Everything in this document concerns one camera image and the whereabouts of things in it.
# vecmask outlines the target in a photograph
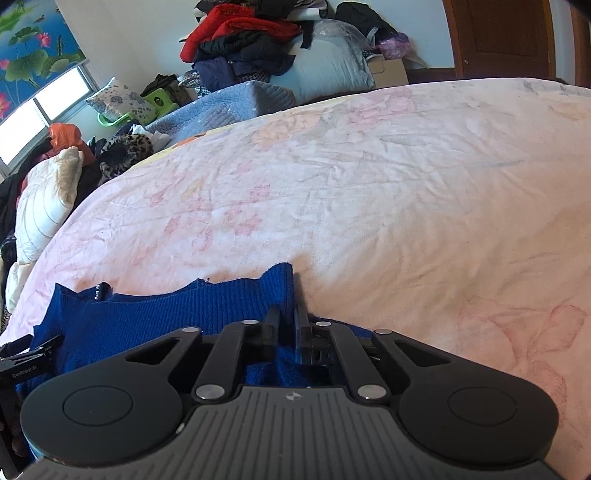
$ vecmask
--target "wall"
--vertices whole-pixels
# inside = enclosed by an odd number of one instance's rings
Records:
[[[84,105],[67,122],[76,125],[82,133],[82,139],[89,141],[92,137],[110,138],[117,132],[118,127],[103,127],[96,119],[96,110]]]
[[[141,92],[157,74],[190,69],[179,37],[196,26],[195,0],[56,0],[99,86],[117,76]]]
[[[566,0],[550,0],[550,9],[556,49],[556,76],[574,85],[574,38],[570,4]]]
[[[333,9],[345,0],[329,0]],[[362,0],[396,30],[406,33],[431,67],[453,67],[452,41],[442,0]]]

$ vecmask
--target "blue blanket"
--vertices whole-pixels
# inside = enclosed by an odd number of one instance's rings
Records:
[[[296,98],[291,90],[252,80],[195,100],[149,124],[146,130],[168,134],[174,144],[213,128],[295,106]]]

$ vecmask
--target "pink floral bedsheet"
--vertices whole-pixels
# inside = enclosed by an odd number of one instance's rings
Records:
[[[526,378],[548,457],[591,472],[591,90],[496,79],[377,90],[236,124],[85,200],[0,342],[58,282],[155,294],[289,261],[311,312]]]

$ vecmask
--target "white pillow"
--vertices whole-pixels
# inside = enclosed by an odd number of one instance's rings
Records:
[[[25,286],[31,270],[33,270],[34,263],[21,265],[15,262],[8,270],[8,278],[6,280],[6,309],[8,313],[14,312],[14,307],[17,306],[18,299],[21,297],[22,288]]]
[[[72,211],[83,159],[76,147],[66,148],[28,173],[14,232],[21,265],[39,258]]]

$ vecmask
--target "orange bag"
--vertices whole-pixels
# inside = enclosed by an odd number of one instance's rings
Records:
[[[49,136],[53,145],[53,152],[57,155],[65,148],[76,147],[84,154],[83,165],[88,165],[96,161],[96,157],[90,151],[90,148],[82,140],[80,129],[72,124],[51,124],[49,127]]]

